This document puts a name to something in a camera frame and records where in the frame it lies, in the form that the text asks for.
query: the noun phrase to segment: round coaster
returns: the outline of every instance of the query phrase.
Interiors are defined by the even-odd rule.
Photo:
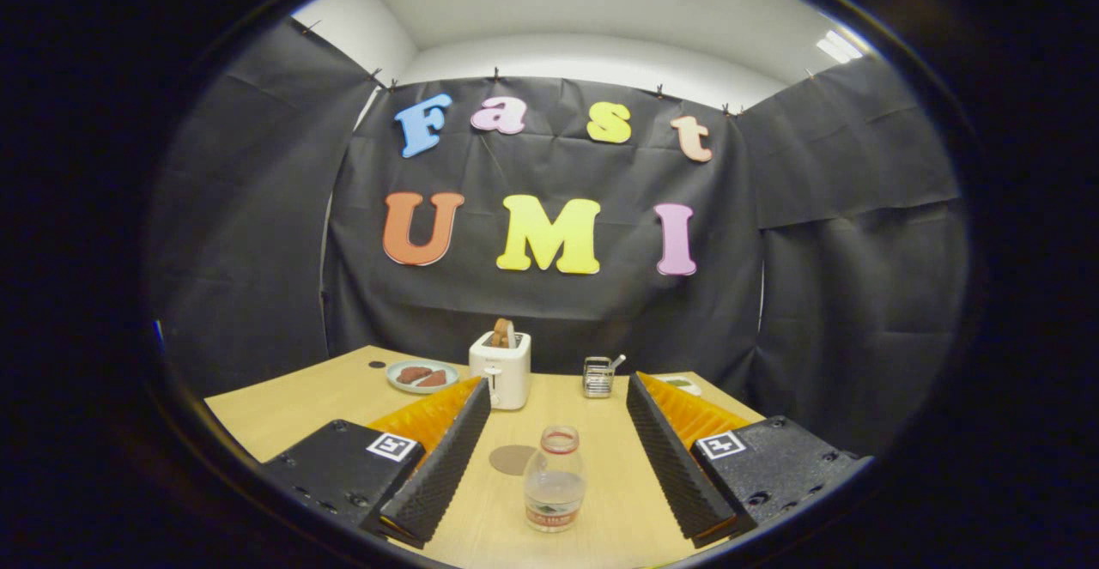
[[[492,468],[504,475],[522,475],[526,468],[526,460],[536,451],[534,447],[524,445],[508,445],[495,448],[488,456]]]

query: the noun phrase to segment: white plate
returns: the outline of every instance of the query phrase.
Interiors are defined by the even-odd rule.
[[[423,378],[420,378],[420,380],[413,380],[412,384],[397,382],[397,377],[401,375],[401,370],[411,367],[428,368],[432,370],[432,372],[436,370],[444,370],[446,372],[446,382],[436,387],[417,387],[415,382],[423,382]],[[386,370],[386,378],[388,378],[389,384],[392,384],[400,390],[407,390],[409,393],[435,393],[437,390],[446,389],[458,381],[458,372],[451,366],[446,365],[446,362],[412,360],[393,362],[393,365],[389,366],[389,369]]]
[[[668,382],[669,380],[681,380],[682,382],[687,382],[687,384],[684,384],[681,387],[678,384],[671,384],[671,382],[668,382],[668,384],[671,384],[671,387],[678,387],[679,389],[686,390],[686,392],[690,393],[691,395],[702,394],[702,388],[699,387],[698,384],[695,384],[695,382],[691,382],[690,378],[687,378],[686,376],[654,376],[653,378],[655,378],[656,380],[663,380],[664,382]]]

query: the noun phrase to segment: table surface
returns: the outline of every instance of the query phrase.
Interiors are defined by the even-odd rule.
[[[234,438],[259,461],[267,461],[325,423],[367,425],[423,395],[406,393],[370,361],[415,359],[381,347],[360,347],[325,362],[207,399],[207,405]],[[460,379],[467,366],[451,364]],[[577,376],[531,375],[526,405],[492,411],[435,537],[423,550],[393,545],[457,567],[633,569],[673,562],[701,550],[685,539],[660,492],[656,475],[625,408],[629,361],[614,378],[611,397],[584,397]],[[702,398],[746,421],[762,421],[693,372],[685,376]],[[522,478],[489,464],[506,445],[537,446],[546,425],[573,425],[588,491],[573,528],[545,534],[526,526]]]

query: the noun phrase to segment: plastic bottle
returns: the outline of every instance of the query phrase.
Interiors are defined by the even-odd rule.
[[[580,435],[566,425],[550,425],[523,472],[526,524],[543,533],[573,526],[584,502],[587,478],[580,459]]]

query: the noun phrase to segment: pink letter i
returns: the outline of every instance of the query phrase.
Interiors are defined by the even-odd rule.
[[[665,276],[691,276],[698,268],[690,259],[690,241],[687,238],[687,220],[693,210],[681,204],[656,204],[653,210],[664,225],[664,257],[656,270]]]

